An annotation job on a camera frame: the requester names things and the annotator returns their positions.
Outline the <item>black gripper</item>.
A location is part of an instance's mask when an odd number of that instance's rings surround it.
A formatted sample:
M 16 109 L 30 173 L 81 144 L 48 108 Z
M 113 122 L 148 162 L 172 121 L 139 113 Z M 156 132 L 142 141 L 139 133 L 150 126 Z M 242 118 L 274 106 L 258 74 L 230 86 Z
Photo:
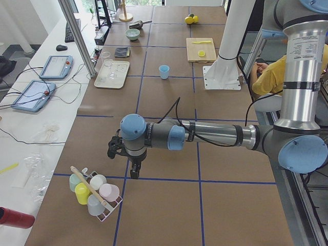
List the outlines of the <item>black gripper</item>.
M 128 160 L 131 162 L 132 167 L 130 170 L 130 177 L 132 179 L 139 179 L 139 172 L 141 169 L 141 163 L 145 160 L 146 155 L 129 156 Z

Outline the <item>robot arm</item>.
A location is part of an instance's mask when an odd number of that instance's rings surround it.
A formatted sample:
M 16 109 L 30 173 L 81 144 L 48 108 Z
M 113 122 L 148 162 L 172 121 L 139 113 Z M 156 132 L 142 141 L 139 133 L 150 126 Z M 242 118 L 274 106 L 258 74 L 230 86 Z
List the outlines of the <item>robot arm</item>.
M 130 175 L 139 177 L 148 148 L 181 150 L 185 142 L 208 142 L 220 147 L 244 146 L 266 154 L 295 173 L 324 165 L 327 145 L 315 123 L 320 89 L 327 1 L 265 1 L 262 25 L 283 31 L 288 38 L 280 118 L 272 126 L 222 125 L 164 118 L 146 122 L 129 114 L 108 144 L 108 156 L 126 156 Z

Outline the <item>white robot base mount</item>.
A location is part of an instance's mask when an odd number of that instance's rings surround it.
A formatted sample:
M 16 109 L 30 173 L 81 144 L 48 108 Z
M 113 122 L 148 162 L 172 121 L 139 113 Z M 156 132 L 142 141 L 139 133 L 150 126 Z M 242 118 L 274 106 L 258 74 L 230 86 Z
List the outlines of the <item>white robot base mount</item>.
M 246 31 L 255 0 L 231 1 L 217 60 L 204 66 L 206 90 L 240 90 L 237 66 L 238 51 Z

